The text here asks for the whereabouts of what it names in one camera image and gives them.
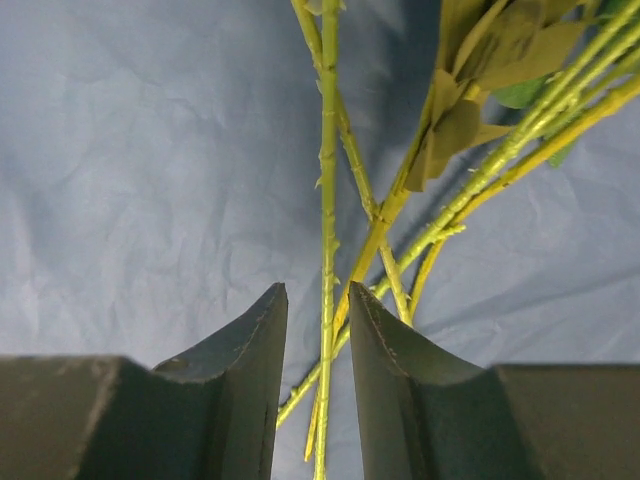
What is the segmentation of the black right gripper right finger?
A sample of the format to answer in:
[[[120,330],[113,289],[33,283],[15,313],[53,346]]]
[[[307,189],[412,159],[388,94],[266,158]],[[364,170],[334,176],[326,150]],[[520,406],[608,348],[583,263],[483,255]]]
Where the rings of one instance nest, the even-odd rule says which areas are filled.
[[[349,326],[368,479],[635,479],[634,364],[476,366],[360,283]]]

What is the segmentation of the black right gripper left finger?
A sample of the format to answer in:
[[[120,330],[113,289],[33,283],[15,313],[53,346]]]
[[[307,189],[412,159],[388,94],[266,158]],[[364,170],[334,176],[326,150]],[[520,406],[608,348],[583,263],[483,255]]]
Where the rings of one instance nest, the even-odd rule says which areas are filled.
[[[1,360],[5,479],[267,479],[288,298],[154,368],[115,355]]]

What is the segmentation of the large orange rose stem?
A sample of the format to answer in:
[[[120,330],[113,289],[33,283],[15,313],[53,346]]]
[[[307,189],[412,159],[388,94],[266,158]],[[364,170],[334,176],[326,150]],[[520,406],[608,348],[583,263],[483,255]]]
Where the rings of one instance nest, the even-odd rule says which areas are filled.
[[[380,258],[374,293],[391,293],[411,322],[432,265],[467,215],[573,142],[639,92],[635,1],[441,1],[436,59],[418,128],[380,219],[351,271]],[[454,199],[401,256],[388,232],[409,197],[459,153],[497,142]]]

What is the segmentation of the blue wrapping paper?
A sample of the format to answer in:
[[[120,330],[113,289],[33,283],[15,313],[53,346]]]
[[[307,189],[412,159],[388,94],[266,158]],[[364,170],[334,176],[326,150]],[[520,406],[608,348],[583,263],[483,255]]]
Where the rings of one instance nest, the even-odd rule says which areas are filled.
[[[149,366],[285,284],[316,362],[321,96],[287,1],[1,5],[1,350]],[[480,365],[639,359],[639,106],[444,245],[419,331]]]

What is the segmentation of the orange and pink flower bouquet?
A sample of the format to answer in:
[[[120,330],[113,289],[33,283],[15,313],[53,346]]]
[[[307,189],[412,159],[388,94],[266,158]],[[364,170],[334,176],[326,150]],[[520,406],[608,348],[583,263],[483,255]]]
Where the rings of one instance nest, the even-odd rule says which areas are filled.
[[[282,422],[311,386],[317,386],[304,458],[314,461],[313,477],[325,479],[332,364],[350,338],[349,327],[346,325],[348,291],[344,290],[339,299],[334,295],[334,287],[339,283],[335,273],[335,254],[340,247],[335,231],[338,145],[344,147],[370,225],[380,219],[381,208],[374,200],[359,145],[351,129],[349,115],[338,87],[339,10],[342,3],[293,1],[291,6],[317,72],[321,95],[321,144],[318,154],[320,177],[316,183],[321,190],[321,341],[320,357],[316,366],[299,386],[291,391],[289,399],[279,411],[278,420]]]

